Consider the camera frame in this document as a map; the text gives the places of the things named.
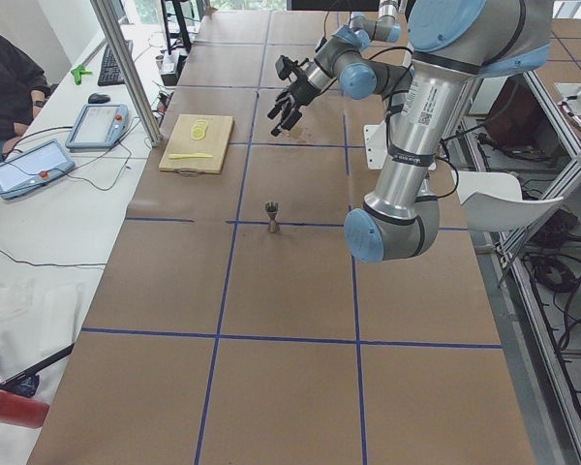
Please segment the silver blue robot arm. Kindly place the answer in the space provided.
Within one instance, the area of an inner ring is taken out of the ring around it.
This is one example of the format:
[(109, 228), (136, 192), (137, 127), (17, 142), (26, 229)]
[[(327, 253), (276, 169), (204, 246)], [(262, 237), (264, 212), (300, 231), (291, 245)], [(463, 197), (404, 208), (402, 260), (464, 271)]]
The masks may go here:
[(363, 42), (396, 43), (401, 34), (401, 25), (397, 19), (399, 4), (395, 0), (380, 1), (377, 19), (369, 19), (361, 12), (352, 12), (350, 29)]
[(344, 223), (351, 254), (366, 263), (415, 257), (433, 244), (440, 211), (428, 170), (465, 83), (536, 69), (550, 48), (548, 1), (414, 1), (405, 25), (398, 10), (382, 1), (377, 19), (353, 14), (311, 60), (279, 57), (288, 86), (269, 112), (277, 131), (288, 130), (332, 82), (357, 100), (382, 98), (380, 177)]

